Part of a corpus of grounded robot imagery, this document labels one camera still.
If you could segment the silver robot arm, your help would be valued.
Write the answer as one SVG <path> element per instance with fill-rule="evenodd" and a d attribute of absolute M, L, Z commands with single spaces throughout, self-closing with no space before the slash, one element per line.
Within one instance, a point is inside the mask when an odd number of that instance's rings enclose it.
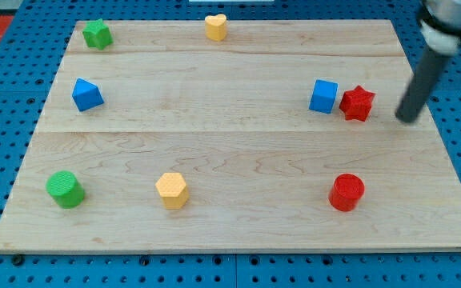
<path fill-rule="evenodd" d="M 453 56 L 461 47 L 461 0 L 421 0 L 421 33 L 434 52 Z"/>

